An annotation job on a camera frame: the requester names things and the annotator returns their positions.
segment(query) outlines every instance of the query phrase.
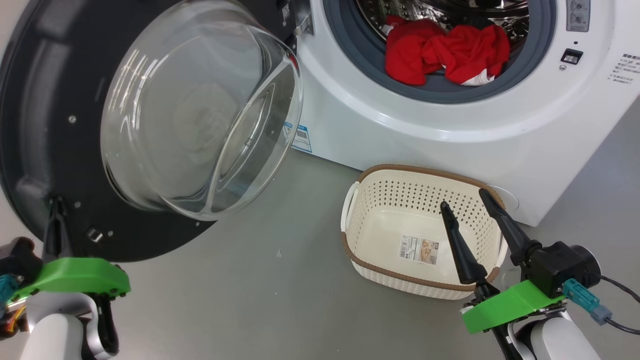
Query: laundry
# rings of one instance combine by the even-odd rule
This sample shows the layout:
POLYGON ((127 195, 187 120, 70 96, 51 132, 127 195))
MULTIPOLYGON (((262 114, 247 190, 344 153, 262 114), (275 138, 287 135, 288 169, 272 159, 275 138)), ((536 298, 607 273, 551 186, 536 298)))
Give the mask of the laundry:
POLYGON ((385 70, 407 85, 424 85, 427 74, 442 68, 453 83, 485 85, 509 61, 509 38, 498 25, 482 30, 458 25, 448 34, 429 19, 407 21, 389 16, 387 25, 385 70))

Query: washing machine door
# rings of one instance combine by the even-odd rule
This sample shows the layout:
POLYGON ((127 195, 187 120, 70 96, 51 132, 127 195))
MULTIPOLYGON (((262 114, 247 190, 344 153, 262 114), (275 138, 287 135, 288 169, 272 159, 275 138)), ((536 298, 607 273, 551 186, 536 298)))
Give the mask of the washing machine door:
POLYGON ((136 261, 247 205, 300 119, 284 43, 293 11, 282 0, 31 1, 0 78, 15 212, 42 238, 61 197, 88 255, 136 261))

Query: perforated basket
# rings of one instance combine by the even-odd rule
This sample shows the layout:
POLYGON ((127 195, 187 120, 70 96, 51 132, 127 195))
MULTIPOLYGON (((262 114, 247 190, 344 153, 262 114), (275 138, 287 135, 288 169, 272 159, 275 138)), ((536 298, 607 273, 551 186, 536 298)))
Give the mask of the perforated basket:
POLYGON ((489 186, 459 175, 404 165, 366 170, 349 189, 342 208, 342 243, 360 275, 379 284, 427 297, 458 300, 462 285, 440 215, 449 203, 460 233, 492 282, 507 245, 484 209, 478 190, 489 186))

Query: white washing machine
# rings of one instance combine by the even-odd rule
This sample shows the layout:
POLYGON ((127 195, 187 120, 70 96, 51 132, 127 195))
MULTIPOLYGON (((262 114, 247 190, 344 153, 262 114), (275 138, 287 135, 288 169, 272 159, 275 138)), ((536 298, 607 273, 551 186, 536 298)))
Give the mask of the white washing machine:
POLYGON ((63 197, 72 235, 88 253, 112 261, 171 251, 219 213, 246 204, 290 143, 361 170, 402 163, 473 177, 500 193, 513 218, 537 225, 640 90, 640 43, 633 35, 640 3, 633 0, 23 0, 1 6, 6 241, 31 233, 42 238, 47 201, 63 197), (437 73, 425 86, 391 80, 380 26, 397 9, 445 28, 471 16, 502 25, 513 46, 505 71, 479 87, 454 85, 437 73), (269 58, 276 53, 282 66, 269 58), (172 63, 176 54, 187 62, 172 63), (278 83, 283 69, 290 78, 278 83), (161 78, 156 71, 171 76, 156 81, 149 100, 149 79, 161 78), (256 98, 257 89, 288 95, 277 105, 267 95, 256 98), (258 120, 243 128, 238 117, 258 120), (178 126, 177 118, 190 120, 178 126), (216 127, 219 118, 223 127, 216 127), (150 123, 155 130, 144 133, 150 123), (264 136, 275 136, 270 147, 254 151, 267 130, 264 136), (231 152, 230 160, 220 160, 231 152), (239 176, 245 178, 236 186, 239 176), (233 196, 213 201, 223 190, 233 196))
POLYGON ((312 1, 315 33, 298 44, 305 150, 361 170, 405 163, 473 177, 525 224, 539 224, 639 93, 637 1, 529 1, 510 68, 490 89, 446 93, 437 76, 427 89, 385 78, 381 41, 348 23, 364 23, 352 3, 312 1), (589 10, 580 31, 576 4, 589 10), (562 61, 567 49, 583 53, 578 64, 562 61))

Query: black cable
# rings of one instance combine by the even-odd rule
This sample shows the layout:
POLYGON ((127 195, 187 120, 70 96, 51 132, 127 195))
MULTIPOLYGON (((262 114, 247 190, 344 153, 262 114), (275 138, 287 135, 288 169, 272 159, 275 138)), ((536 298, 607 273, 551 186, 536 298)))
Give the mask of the black cable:
MULTIPOLYGON (((604 280, 604 281, 610 282, 611 284, 617 286, 619 289, 621 289, 625 293, 628 293, 629 295, 631 295, 631 297, 634 298, 635 301, 640 302, 640 296, 638 296, 638 294, 636 294, 630 288, 620 284, 618 281, 615 281, 614 279, 608 278, 608 277, 603 276, 603 275, 594 274, 594 273, 591 273, 591 272, 588 272, 587 274, 590 275, 590 276, 595 276, 600 280, 604 280)), ((611 320, 611 318, 605 319, 605 321, 609 325, 615 327, 618 330, 622 330, 624 332, 628 332, 629 334, 633 334, 633 335, 640 335, 640 330, 632 329, 630 327, 624 326, 624 325, 622 325, 620 323, 617 323, 617 322, 611 320)))
POLYGON ((615 281, 614 279, 610 279, 610 278, 608 278, 606 276, 594 274, 594 273, 591 273, 591 272, 588 272, 587 274, 589 274, 590 276, 595 276, 595 277, 597 277, 597 278, 599 278, 601 280, 610 282, 611 284, 619 287, 625 293, 628 293, 629 295, 631 295, 631 297, 633 297, 634 300, 636 300, 637 302, 640 302, 640 296, 638 294, 634 293, 633 290, 631 290, 630 288, 620 284, 618 281, 615 281))
POLYGON ((618 330, 622 330, 624 332, 628 332, 629 334, 633 334, 633 335, 640 335, 640 330, 636 330, 636 329, 631 329, 630 327, 626 327, 624 325, 620 325, 617 322, 611 320, 611 319, 605 319, 604 321, 606 321, 609 325, 615 327, 618 330))

